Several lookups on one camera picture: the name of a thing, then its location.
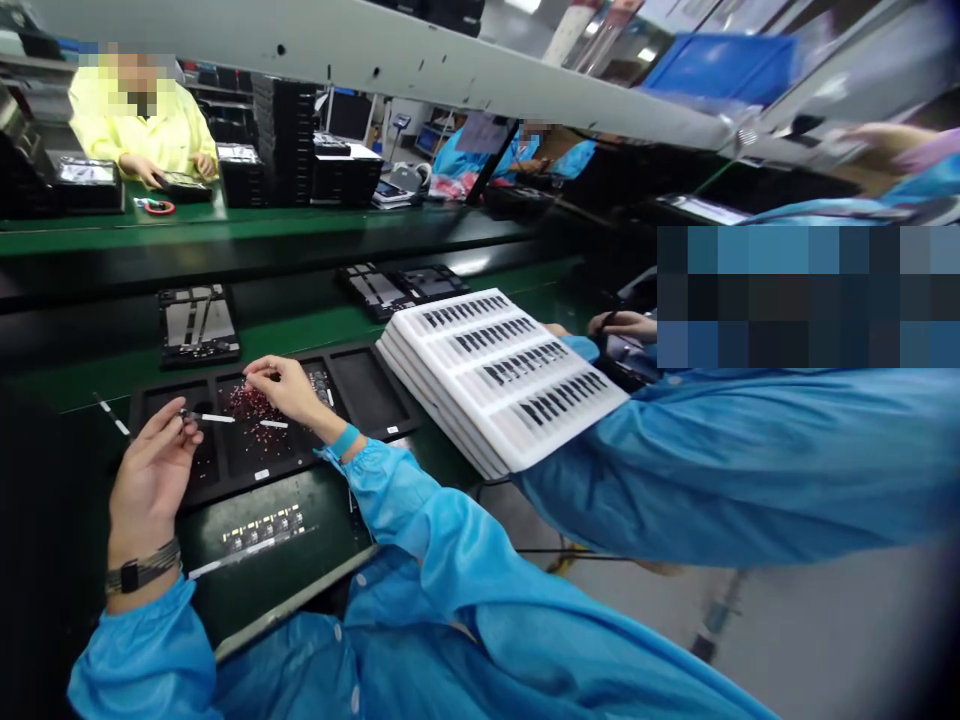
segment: blue wristband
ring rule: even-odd
[[[350,446],[353,445],[358,437],[360,437],[360,431],[353,425],[347,424],[347,429],[344,430],[343,434],[337,438],[337,441],[330,446],[330,452],[339,460],[343,457],[343,454],[350,449]]]

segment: white shelf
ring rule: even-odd
[[[363,0],[33,0],[46,30],[142,52],[716,150],[716,118]]]

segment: watch strap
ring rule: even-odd
[[[174,537],[150,557],[135,558],[125,562],[119,568],[107,570],[105,583],[107,595],[126,595],[135,592],[179,564],[180,541]]]

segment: hand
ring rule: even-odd
[[[279,382],[270,379],[271,375],[278,373]],[[243,374],[247,378],[245,388],[248,392],[256,388],[277,410],[302,425],[310,427],[318,413],[327,409],[296,360],[267,355],[247,365]]]
[[[557,325],[557,323],[543,323],[543,327],[546,328],[551,335],[557,338],[573,336],[573,333],[567,332],[567,329],[563,325]]]
[[[523,162],[513,163],[510,166],[510,172],[525,172],[525,173],[541,173],[547,166],[553,162],[546,158],[540,158],[538,160],[524,160]]]
[[[216,165],[213,163],[213,158],[206,153],[194,153],[190,159],[193,160],[194,166],[203,177],[213,177],[216,174]]]
[[[256,388],[277,410],[291,420],[313,430],[327,445],[333,445],[347,429],[347,422],[328,408],[317,397],[310,379],[296,360],[267,355],[254,360],[243,370],[247,378],[244,388],[249,392]],[[280,380],[272,380],[271,375],[279,374]],[[348,463],[367,446],[367,438],[357,437],[353,444],[340,456],[342,463]]]
[[[610,313],[597,315],[587,326],[587,334],[597,335],[600,332],[600,326],[607,319]],[[635,312],[625,312],[621,310],[613,319],[613,323],[603,328],[603,332],[609,335],[626,335],[643,342],[655,343],[657,341],[657,321],[648,318],[645,315]]]
[[[179,415],[186,400],[171,400],[154,415],[123,456],[110,495],[109,567],[148,557],[173,538],[173,521],[187,489],[203,433]]]
[[[899,155],[933,140],[936,136],[937,133],[933,130],[912,125],[865,123],[846,131],[839,139],[865,142],[890,155]]]
[[[160,189],[160,181],[163,179],[163,170],[155,163],[150,162],[145,157],[124,153],[117,159],[117,165],[127,175],[139,175],[147,187],[155,190]]]

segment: white foam tray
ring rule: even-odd
[[[526,470],[629,399],[496,289],[398,312],[378,346],[488,479]]]

